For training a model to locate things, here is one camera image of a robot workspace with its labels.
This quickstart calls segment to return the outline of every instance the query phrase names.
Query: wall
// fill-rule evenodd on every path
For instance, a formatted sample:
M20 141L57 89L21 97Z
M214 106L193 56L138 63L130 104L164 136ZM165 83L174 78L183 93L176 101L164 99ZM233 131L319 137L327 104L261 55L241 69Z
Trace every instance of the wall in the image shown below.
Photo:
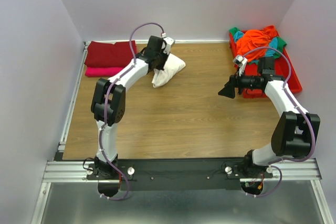
M83 43L61 0L0 5L0 222L30 223Z
M139 24L155 21L175 39L228 39L241 29L278 26L293 0L63 0L84 40L128 39ZM157 28L139 30L148 39Z
M301 81L298 96L311 113L321 117L316 157L322 187L336 220L336 0L295 0L279 31Z

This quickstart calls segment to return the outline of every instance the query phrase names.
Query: pink folded cloth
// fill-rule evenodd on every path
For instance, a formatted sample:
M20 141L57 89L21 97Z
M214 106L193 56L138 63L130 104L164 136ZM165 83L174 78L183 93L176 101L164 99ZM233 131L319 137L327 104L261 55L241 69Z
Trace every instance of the pink folded cloth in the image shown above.
M85 75L87 77L112 77L119 73L123 68L92 68L88 67Z

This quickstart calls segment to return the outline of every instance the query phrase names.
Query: red basket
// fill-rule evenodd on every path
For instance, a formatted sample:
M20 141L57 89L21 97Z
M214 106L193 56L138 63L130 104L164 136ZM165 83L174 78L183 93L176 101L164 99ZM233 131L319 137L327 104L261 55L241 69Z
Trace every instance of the red basket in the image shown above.
M236 48L236 44L233 40L233 36L231 33L229 33L230 36L230 49L232 52L232 56L233 58L235 58L237 56L237 48ZM299 93L302 91L302 86L300 84L300 81L295 73L294 67L292 65L292 62L290 61L288 54L284 48L283 54L286 56L286 58L289 60L289 63L291 65L292 68L292 74L288 80L288 86L289 89L292 91L293 94L295 93ZM257 73L257 68L258 66L256 64L247 64L246 68L245 68L245 75L247 76L256 76L258 75ZM285 59L283 57L279 57L278 59L276 59L275 61L275 71L276 74L280 75L280 76L284 76L285 78L288 75L288 65L285 61ZM264 93L262 93L261 90L247 90L245 89L243 91L243 97L244 98L257 98L257 97L267 97Z

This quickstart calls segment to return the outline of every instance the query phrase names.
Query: gray floor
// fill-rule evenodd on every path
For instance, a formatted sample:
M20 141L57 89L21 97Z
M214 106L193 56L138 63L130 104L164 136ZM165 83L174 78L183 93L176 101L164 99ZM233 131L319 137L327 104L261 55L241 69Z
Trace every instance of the gray floor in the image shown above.
M266 184L268 188L274 182ZM53 184L42 223L323 223L310 181L286 181L265 198L241 191L139 191L100 199L91 183Z

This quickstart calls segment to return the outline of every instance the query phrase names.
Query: wooden tabletop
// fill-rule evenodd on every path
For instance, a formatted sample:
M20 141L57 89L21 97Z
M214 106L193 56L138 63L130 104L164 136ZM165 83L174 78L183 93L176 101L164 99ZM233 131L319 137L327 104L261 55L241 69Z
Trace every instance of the wooden tabletop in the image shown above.
M127 92L118 128L119 158L244 156L270 142L279 117L268 98L217 95L235 72L228 44L177 44L172 53L186 63L172 80L153 88L149 73ZM94 157L98 148L90 111L98 78L84 72L64 159Z

